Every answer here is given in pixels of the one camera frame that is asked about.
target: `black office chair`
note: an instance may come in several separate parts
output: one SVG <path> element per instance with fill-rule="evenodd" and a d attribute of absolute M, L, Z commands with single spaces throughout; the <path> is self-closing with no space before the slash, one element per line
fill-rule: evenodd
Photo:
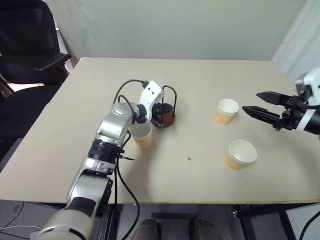
<path fill-rule="evenodd" d="M 41 0 L 0 0 L 0 74 L 15 84 L 60 85 L 68 76 L 54 19 Z"/>
<path fill-rule="evenodd" d="M 2 83 L 45 84 L 13 92 L 0 103 L 0 139 L 23 138 L 68 76 L 65 61 L 71 58 L 60 53 L 45 2 L 0 0 L 0 53 Z"/>

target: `chair armrest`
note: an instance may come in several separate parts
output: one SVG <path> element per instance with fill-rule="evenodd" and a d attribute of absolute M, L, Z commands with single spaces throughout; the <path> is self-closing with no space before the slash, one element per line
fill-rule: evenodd
<path fill-rule="evenodd" d="M 43 66 L 35 67 L 34 70 L 39 72 L 49 71 L 64 64 L 70 58 L 72 58 L 72 55 L 70 53 L 60 52 L 57 55 L 53 56 L 51 59 L 49 59 L 46 63 L 44 63 Z"/>

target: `paper cup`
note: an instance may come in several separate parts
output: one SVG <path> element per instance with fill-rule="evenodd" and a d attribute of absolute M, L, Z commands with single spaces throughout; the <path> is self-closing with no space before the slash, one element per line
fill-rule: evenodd
<path fill-rule="evenodd" d="M 129 127 L 129 131 L 138 147 L 142 149 L 150 147 L 152 142 L 151 123 L 136 123 Z"/>
<path fill-rule="evenodd" d="M 239 105 L 232 99 L 221 99 L 215 113 L 215 121 L 218 124 L 228 124 L 239 110 Z"/>
<path fill-rule="evenodd" d="M 255 147 L 245 140 L 234 140 L 224 157 L 224 164 L 230 169 L 241 169 L 257 159 Z"/>

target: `beige table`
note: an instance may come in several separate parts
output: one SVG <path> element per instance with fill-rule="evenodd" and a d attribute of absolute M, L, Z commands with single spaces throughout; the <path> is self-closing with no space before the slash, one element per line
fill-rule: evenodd
<path fill-rule="evenodd" d="M 256 97 L 294 86 L 271 61 L 83 58 L 46 106 L 0 173 L 0 199 L 63 203 L 118 87 L 128 79 L 172 85 L 176 120 L 153 130 L 151 148 L 130 141 L 120 170 L 140 202 L 270 203 L 320 200 L 320 148 L 310 133 L 280 132 L 242 110 L 226 126 L 214 122 L 221 98 L 281 113 Z M 131 101 L 142 88 L 123 89 Z M 240 170 L 224 165 L 229 143 L 251 142 L 256 163 Z M 118 200 L 133 202 L 121 186 Z"/>

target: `white wall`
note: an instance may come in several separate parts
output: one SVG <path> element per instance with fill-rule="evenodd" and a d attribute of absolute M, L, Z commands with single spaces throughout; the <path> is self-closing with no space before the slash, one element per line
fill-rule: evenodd
<path fill-rule="evenodd" d="M 320 0 L 308 0 L 272 58 L 289 80 L 320 67 Z"/>
<path fill-rule="evenodd" d="M 270 60 L 305 0 L 46 0 L 71 53 Z"/>

